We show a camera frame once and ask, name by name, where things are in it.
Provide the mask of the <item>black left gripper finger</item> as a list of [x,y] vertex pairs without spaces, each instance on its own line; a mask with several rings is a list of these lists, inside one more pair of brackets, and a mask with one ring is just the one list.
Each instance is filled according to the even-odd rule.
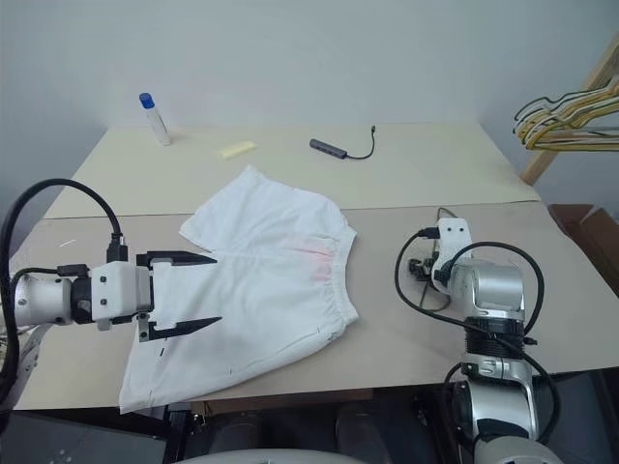
[[167,262],[172,266],[196,266],[216,264],[217,260],[206,255],[183,250],[147,251],[146,266],[152,269],[155,262]]
[[184,336],[193,334],[199,330],[205,329],[221,320],[220,317],[211,317],[204,319],[197,319],[191,321],[184,321],[177,323],[174,327],[169,329],[157,329],[155,322],[148,322],[146,329],[146,340],[159,340],[168,339],[177,336]]

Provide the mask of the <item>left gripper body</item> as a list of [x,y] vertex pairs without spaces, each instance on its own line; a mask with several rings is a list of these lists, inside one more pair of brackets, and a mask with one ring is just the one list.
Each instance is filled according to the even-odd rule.
[[154,308],[151,269],[147,254],[137,254],[136,265],[136,311],[137,335],[139,342],[150,340],[150,312]]

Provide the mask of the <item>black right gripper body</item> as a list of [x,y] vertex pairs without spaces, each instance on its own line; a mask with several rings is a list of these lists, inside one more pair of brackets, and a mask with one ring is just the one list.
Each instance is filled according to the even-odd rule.
[[434,262],[435,259],[431,257],[425,259],[410,258],[407,269],[417,281],[431,281]]

